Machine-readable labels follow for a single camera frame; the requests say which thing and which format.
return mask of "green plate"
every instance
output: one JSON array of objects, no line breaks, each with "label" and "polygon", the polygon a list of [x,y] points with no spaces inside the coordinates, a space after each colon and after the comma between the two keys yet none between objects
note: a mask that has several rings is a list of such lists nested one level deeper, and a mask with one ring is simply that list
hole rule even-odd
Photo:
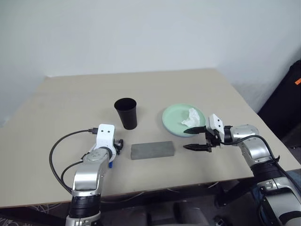
[{"label": "green plate", "polygon": [[183,120],[189,117],[189,109],[194,108],[197,110],[199,115],[200,126],[205,126],[206,119],[203,113],[195,106],[187,104],[176,104],[171,105],[162,114],[162,121],[165,128],[172,134],[180,137],[192,137],[193,134],[183,133],[186,129],[190,128],[186,125],[181,124]]}]

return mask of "black plastic cup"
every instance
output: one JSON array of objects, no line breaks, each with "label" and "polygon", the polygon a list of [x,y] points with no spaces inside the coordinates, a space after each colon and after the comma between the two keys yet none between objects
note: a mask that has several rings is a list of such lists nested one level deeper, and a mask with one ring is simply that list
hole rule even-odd
[{"label": "black plastic cup", "polygon": [[137,126],[136,106],[132,98],[122,98],[114,104],[125,129],[135,129]]}]

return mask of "tabletop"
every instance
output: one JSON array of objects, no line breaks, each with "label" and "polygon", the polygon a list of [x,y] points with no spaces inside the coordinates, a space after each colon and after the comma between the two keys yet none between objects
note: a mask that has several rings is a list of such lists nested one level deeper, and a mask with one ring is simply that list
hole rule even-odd
[{"label": "tabletop", "polygon": [[[138,126],[123,128],[114,102],[123,97],[137,101]],[[0,206],[21,206],[70,201],[56,181],[48,155],[62,136],[101,123],[116,126],[115,139],[124,139],[121,154],[108,169],[102,196],[150,191],[214,181],[251,177],[238,147],[194,152],[182,146],[204,144],[203,136],[170,134],[162,113],[170,105],[196,106],[206,118],[215,113],[224,125],[252,124],[269,143],[285,170],[300,168],[281,141],[215,69],[121,73],[46,78],[36,92],[0,129]],[[95,135],[76,134],[55,150],[54,166],[62,170],[79,160],[95,143]],[[131,144],[172,141],[172,157],[131,160]],[[65,174],[71,186],[76,167]]]}]

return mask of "white wall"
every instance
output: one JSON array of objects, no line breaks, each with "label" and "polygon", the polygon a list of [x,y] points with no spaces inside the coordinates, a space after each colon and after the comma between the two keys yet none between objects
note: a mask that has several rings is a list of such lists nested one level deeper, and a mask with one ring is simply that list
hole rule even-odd
[{"label": "white wall", "polygon": [[45,76],[216,67],[258,111],[301,55],[300,0],[0,0],[0,124]]}]

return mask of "orange tag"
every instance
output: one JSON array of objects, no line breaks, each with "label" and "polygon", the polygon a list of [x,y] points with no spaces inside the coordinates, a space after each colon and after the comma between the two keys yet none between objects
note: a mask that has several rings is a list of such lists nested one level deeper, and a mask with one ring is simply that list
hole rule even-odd
[{"label": "orange tag", "polygon": [[299,78],[297,81],[295,81],[296,85],[299,85],[301,83],[301,78]]}]

